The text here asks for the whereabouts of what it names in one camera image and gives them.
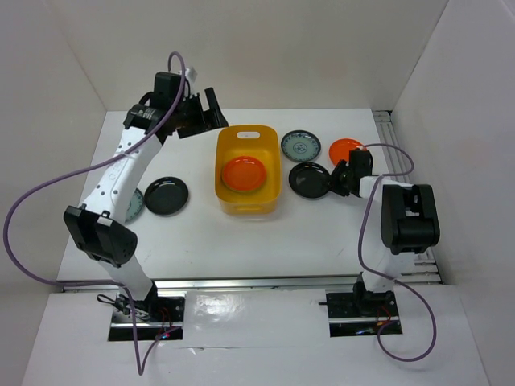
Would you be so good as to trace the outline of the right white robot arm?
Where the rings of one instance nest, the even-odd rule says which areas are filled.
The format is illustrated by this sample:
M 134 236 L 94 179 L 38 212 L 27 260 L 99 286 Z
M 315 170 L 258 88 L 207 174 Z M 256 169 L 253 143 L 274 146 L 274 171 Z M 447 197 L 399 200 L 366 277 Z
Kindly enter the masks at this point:
M 339 162 L 331 175 L 333 192 L 366 201 L 357 241 L 362 271 L 351 296 L 352 308 L 360 316 L 375 316 L 387 307 L 403 270 L 440 238 L 432 187 L 393 177 L 374 175 L 373 157 L 360 147 L 351 150 L 349 160 Z

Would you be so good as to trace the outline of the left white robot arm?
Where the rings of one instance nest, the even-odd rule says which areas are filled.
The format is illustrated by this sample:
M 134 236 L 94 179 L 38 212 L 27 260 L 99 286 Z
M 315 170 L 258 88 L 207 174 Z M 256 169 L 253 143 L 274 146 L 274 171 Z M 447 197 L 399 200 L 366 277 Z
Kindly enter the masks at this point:
M 117 283 L 123 284 L 122 303 L 142 321 L 159 311 L 155 283 L 143 272 L 135 251 L 137 235 L 126 226 L 126 211 L 133 193 L 153 158 L 173 133 L 190 137 L 224 128 L 223 116 L 212 88 L 205 89 L 208 108 L 192 92 L 195 73 L 159 72 L 154 88 L 134 105 L 123 121 L 115 162 L 109 165 L 93 191 L 79 207 L 70 206 L 64 222 L 76 247 L 96 261 Z

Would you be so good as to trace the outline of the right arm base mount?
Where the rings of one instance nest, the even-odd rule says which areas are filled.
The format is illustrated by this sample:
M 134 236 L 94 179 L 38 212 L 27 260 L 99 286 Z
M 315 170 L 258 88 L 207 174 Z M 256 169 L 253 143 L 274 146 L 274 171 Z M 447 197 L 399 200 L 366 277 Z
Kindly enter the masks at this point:
M 400 335 L 402 325 L 393 292 L 373 294 L 371 299 L 354 293 L 326 293 L 318 302 L 328 315 L 329 333 L 335 337 Z

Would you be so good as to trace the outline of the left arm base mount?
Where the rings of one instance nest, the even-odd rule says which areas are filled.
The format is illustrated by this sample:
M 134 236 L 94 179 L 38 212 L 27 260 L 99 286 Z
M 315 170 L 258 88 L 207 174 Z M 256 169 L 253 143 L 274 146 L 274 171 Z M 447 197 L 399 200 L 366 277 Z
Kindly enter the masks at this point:
M 159 299 L 156 310 L 146 312 L 136 309 L 138 340 L 151 341 L 156 337 L 164 341 L 182 340 L 185 300 L 184 295 L 164 297 Z M 105 294 L 98 294 L 97 301 L 113 307 L 108 340 L 133 341 L 133 314 L 128 300 L 121 295 L 111 298 Z

